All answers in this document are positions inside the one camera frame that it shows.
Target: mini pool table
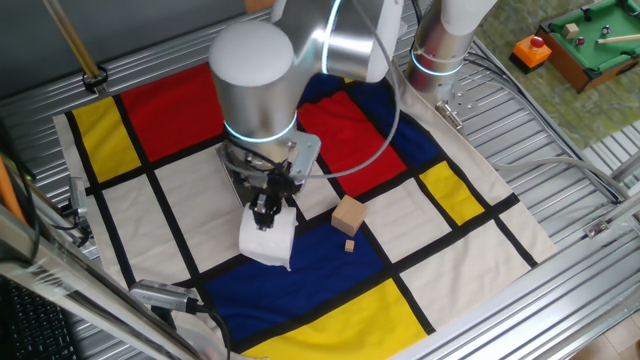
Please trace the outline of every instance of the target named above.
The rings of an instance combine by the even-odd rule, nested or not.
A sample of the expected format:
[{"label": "mini pool table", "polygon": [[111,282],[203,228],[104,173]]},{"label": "mini pool table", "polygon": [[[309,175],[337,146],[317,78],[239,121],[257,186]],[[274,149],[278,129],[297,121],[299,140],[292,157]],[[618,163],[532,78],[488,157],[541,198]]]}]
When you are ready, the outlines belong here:
[{"label": "mini pool table", "polygon": [[[541,24],[536,35],[551,49],[549,61],[581,93],[638,65],[640,41],[596,44],[598,39],[640,34],[638,14],[640,8],[633,0],[604,0]],[[576,45],[577,37],[562,35],[564,26],[571,23],[580,29],[577,37],[585,39],[584,45]],[[602,34],[606,25],[611,26],[609,35]]]}]

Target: cable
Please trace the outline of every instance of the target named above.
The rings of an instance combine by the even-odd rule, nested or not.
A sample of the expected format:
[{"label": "cable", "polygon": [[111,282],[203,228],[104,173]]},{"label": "cable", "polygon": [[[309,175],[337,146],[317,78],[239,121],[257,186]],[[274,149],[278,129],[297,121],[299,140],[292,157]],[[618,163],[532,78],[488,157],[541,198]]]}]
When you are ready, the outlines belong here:
[{"label": "cable", "polygon": [[231,359],[231,333],[229,332],[229,326],[224,321],[223,318],[218,315],[217,312],[212,311],[204,307],[204,305],[198,305],[196,307],[196,311],[200,313],[209,314],[211,320],[218,325],[220,328],[220,333],[222,334],[222,341],[224,342],[224,346],[227,347],[227,360]]},{"label": "cable", "polygon": [[[506,74],[506,72],[504,72],[504,70],[500,69],[500,67],[498,67],[492,60],[490,60],[487,57],[475,54],[475,53],[470,53],[473,55],[476,55],[480,58],[485,59],[486,61],[490,62],[492,65],[494,65],[497,69],[499,69],[502,74],[500,72],[498,72],[495,69],[492,69],[488,66],[485,66],[484,64],[480,64],[476,61],[470,60],[470,59],[465,59],[466,61],[479,66],[481,68],[484,68],[492,73],[494,73],[495,75],[500,76],[500,78],[502,79],[506,79],[508,80],[511,84],[513,84],[514,86],[517,86],[517,84],[515,83],[514,80],[512,80],[511,78],[509,78]],[[474,79],[469,77],[470,80],[473,81],[479,81],[478,79]],[[491,80],[485,81],[483,83],[486,84],[491,84]],[[518,97],[519,99],[521,99],[525,106],[529,109],[530,112],[535,113],[539,118],[542,118],[542,114],[540,113],[540,111],[538,111],[535,106],[533,105],[533,103],[531,103],[531,101],[523,94],[521,93],[521,91],[514,91],[513,89],[510,89],[509,87],[505,86],[504,84],[500,84],[500,83],[494,83],[496,85],[501,86],[503,89],[511,92],[513,95],[515,95],[516,97]],[[560,147],[567,152],[568,154],[574,154],[574,152],[569,149],[562,141],[560,141],[560,139],[558,139],[555,135],[555,133],[547,126],[547,124],[544,123],[544,121],[540,121],[540,123],[542,124],[542,126],[545,128],[545,130],[551,134],[551,136],[554,137],[554,140],[556,141],[556,143],[558,143],[560,145]],[[596,168],[595,166],[579,160],[579,159],[572,159],[572,158],[562,158],[562,157],[549,157],[549,158],[543,158],[543,159],[538,159],[538,160],[533,160],[533,161],[529,161],[526,163],[519,163],[519,164],[513,164],[513,165],[507,165],[507,164],[496,164],[493,163],[491,161],[489,161],[491,163],[491,165],[493,166],[494,169],[496,170],[523,170],[523,169],[527,169],[527,168],[531,168],[533,166],[537,166],[537,165],[541,165],[541,164],[549,164],[549,163],[567,163],[567,164],[571,164],[573,166],[578,166],[584,169],[589,170],[590,172],[592,172],[594,175],[597,175],[595,178],[596,180],[598,180],[598,182],[600,182],[604,187],[606,187],[609,191],[611,191],[614,194],[617,194],[619,197],[621,197],[622,199],[628,199],[629,195],[627,194],[627,191],[622,188],[613,178],[611,178],[609,175],[607,175],[606,173],[602,172],[601,170],[599,170],[598,168]]]},{"label": "cable", "polygon": [[[396,75],[396,72],[393,71],[393,65],[394,65],[393,58],[391,56],[389,56],[389,52],[387,51],[386,47],[384,46],[384,43],[382,42],[382,39],[380,39],[380,36],[378,35],[378,32],[376,31],[375,27],[371,24],[371,21],[369,21],[369,18],[367,17],[365,12],[362,10],[362,7],[360,6],[359,1],[358,0],[352,0],[352,1],[353,1],[353,4],[354,4],[356,10],[358,11],[358,14],[360,15],[360,17],[362,18],[364,23],[367,25],[367,28],[369,29],[369,31],[371,32],[371,34],[375,38],[376,43],[380,47],[380,50],[382,51],[382,54],[384,55],[385,61],[387,62],[387,66],[389,67],[389,70],[390,70],[390,73],[391,73],[391,81],[393,83],[393,96],[394,96],[394,101],[396,103],[396,108],[395,108],[395,113],[394,113],[394,118],[393,118],[393,125],[391,126],[391,130],[389,131],[389,135],[385,139],[385,141],[382,144],[382,146],[380,146],[378,151],[376,151],[376,153],[373,154],[373,156],[371,156],[368,160],[366,160],[362,164],[360,164],[358,166],[355,166],[355,167],[353,167],[353,168],[351,168],[349,170],[341,171],[341,172],[338,172],[338,173],[322,174],[322,175],[293,176],[295,179],[332,179],[332,178],[337,178],[337,177],[353,174],[356,171],[359,171],[359,170],[367,167],[369,164],[374,162],[380,156],[380,154],[382,154],[382,152],[384,152],[384,150],[387,148],[387,146],[389,146],[389,144],[391,143],[391,140],[393,139],[393,136],[396,133],[396,129],[398,128],[398,124],[400,123],[400,94],[398,93],[397,75]],[[260,158],[263,159],[263,160],[268,159],[264,155],[260,155]],[[232,169],[234,171],[237,171],[237,172],[239,172],[241,174],[251,175],[251,176],[264,176],[265,175],[264,173],[260,173],[260,172],[257,172],[257,171],[250,171],[250,170],[239,168],[239,167],[231,164],[226,159],[224,159],[223,161],[224,161],[224,163],[225,163],[225,165],[227,167],[229,167],[230,169]]]},{"label": "cable", "polygon": [[76,247],[77,248],[83,247],[87,242],[89,242],[89,239],[91,239],[92,237],[93,235],[85,235],[82,239],[80,239],[80,242],[76,244]]},{"label": "cable", "polygon": [[413,12],[416,14],[416,22],[418,23],[418,26],[420,26],[420,23],[422,22],[422,11],[420,11],[420,4],[418,3],[418,0],[411,0],[411,5],[413,5]]}]

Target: wooden stick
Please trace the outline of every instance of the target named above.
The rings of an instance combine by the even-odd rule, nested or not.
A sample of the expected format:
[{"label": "wooden stick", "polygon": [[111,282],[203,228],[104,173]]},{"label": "wooden stick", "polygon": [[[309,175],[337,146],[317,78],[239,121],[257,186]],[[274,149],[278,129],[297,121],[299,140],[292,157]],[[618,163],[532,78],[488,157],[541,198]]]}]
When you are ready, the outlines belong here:
[{"label": "wooden stick", "polygon": [[606,43],[610,43],[610,42],[623,42],[623,41],[637,41],[640,40],[640,34],[638,35],[627,35],[627,36],[618,36],[615,38],[608,38],[608,39],[598,39],[598,41],[596,41],[596,44],[606,44]]}]

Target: red square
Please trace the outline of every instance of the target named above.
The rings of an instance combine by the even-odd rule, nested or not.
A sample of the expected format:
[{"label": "red square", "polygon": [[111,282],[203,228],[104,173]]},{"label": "red square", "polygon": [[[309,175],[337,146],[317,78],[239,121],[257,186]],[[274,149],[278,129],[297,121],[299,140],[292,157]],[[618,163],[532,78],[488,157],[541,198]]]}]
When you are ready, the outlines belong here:
[{"label": "red square", "polygon": [[[322,141],[320,155],[332,172],[351,169],[368,160],[384,143],[384,138],[344,92],[305,104],[298,110],[305,130]],[[338,178],[349,196],[357,196],[406,170],[391,147],[369,166]]]},{"label": "red square", "polygon": [[121,95],[150,161],[222,133],[223,117],[208,64]]}]

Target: mondrian-style mat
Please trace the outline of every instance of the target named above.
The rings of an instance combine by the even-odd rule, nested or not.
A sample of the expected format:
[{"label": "mondrian-style mat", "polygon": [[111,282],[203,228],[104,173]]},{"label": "mondrian-style mat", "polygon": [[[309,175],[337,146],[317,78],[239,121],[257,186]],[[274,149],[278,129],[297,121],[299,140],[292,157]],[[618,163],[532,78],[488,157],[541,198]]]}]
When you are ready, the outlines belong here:
[{"label": "mondrian-style mat", "polygon": [[[238,203],[215,147],[223,119],[206,64],[55,117],[86,180],[105,269],[124,285],[194,287],[232,349],[270,359],[385,359],[485,301],[555,248],[488,163],[404,83],[391,146],[365,169],[310,180],[291,271],[239,254]],[[369,158],[391,128],[389,83],[316,75],[299,127],[322,140],[315,173]],[[330,225],[344,195],[368,214]]]}]

